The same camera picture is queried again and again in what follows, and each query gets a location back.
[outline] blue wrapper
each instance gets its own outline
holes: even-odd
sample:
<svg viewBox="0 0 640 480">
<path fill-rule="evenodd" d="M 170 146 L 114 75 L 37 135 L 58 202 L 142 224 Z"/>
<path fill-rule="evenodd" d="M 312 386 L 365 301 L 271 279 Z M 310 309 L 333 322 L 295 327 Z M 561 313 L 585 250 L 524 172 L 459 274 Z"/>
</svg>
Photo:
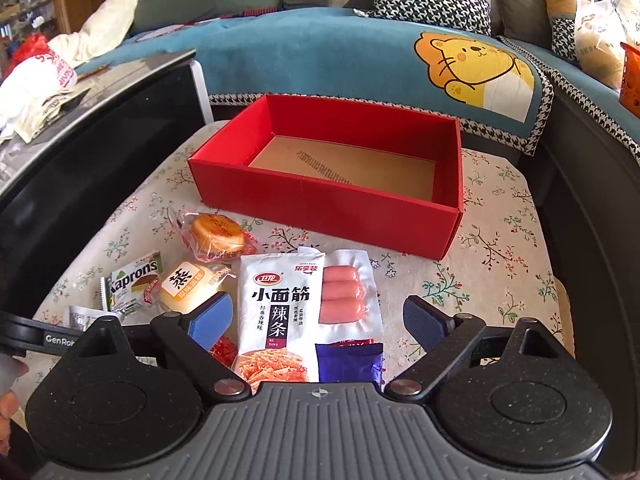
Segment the blue wrapper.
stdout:
<svg viewBox="0 0 640 480">
<path fill-rule="evenodd" d="M 382 381 L 382 343 L 361 346 L 316 345 L 321 383 Z"/>
</svg>

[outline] cartoon lion print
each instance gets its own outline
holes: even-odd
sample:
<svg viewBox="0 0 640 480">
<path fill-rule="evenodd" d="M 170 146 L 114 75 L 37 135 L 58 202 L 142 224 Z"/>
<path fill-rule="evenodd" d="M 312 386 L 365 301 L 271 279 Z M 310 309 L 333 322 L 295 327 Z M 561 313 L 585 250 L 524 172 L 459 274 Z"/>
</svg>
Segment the cartoon lion print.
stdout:
<svg viewBox="0 0 640 480">
<path fill-rule="evenodd" d="M 524 122 L 533 97 L 529 66 L 482 41 L 424 32 L 415 53 L 428 65 L 431 83 L 450 98 Z"/>
</svg>

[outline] human hand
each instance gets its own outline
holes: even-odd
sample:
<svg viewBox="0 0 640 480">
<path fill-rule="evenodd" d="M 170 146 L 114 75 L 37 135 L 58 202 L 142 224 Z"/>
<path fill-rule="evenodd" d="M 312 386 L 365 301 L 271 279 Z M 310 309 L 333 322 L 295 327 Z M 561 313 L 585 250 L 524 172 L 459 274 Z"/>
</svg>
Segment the human hand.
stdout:
<svg viewBox="0 0 640 480">
<path fill-rule="evenodd" d="M 29 371 L 29 367 L 21 361 L 18 377 Z M 0 397 L 0 453 L 7 456 L 9 454 L 9 434 L 11 433 L 10 419 L 18 411 L 20 402 L 12 391 Z"/>
</svg>

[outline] floral pattern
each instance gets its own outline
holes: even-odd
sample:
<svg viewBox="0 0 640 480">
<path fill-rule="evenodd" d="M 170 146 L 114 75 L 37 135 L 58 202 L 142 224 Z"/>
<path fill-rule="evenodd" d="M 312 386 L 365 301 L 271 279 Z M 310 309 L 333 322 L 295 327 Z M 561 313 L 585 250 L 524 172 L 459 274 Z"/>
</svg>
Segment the floral pattern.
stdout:
<svg viewBox="0 0 640 480">
<path fill-rule="evenodd" d="M 203 206 L 186 159 L 222 123 L 201 129 L 114 211 L 103 229 L 60 277 L 35 319 L 68 322 L 67 307 L 99 307 L 100 276 L 153 250 L 166 266 L 184 246 L 168 219 L 169 208 Z M 292 252 L 298 246 L 323 251 L 367 250 L 374 269 L 385 328 L 384 378 L 389 380 L 424 355 L 402 325 L 402 303 L 416 294 L 449 315 L 472 312 L 487 324 L 513 326 L 521 316 L 540 319 L 562 338 L 558 295 L 543 235 L 524 177 L 503 158 L 463 150 L 465 214 L 447 256 L 440 262 L 366 246 L 340 238 L 223 212 L 257 240 L 264 252 Z M 420 236 L 428 226 L 410 226 Z M 141 322 L 133 314 L 125 323 Z M 57 359 L 28 354 L 30 372 L 15 390 L 22 403 Z"/>
</svg>

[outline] orange basket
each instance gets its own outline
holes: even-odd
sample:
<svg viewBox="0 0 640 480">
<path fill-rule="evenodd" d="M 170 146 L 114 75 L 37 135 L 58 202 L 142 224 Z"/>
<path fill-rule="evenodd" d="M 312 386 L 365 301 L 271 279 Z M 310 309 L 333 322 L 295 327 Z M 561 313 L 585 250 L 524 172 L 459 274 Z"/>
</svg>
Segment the orange basket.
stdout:
<svg viewBox="0 0 640 480">
<path fill-rule="evenodd" d="M 640 119 L 640 51 L 626 43 L 620 46 L 626 52 L 620 104 Z"/>
</svg>

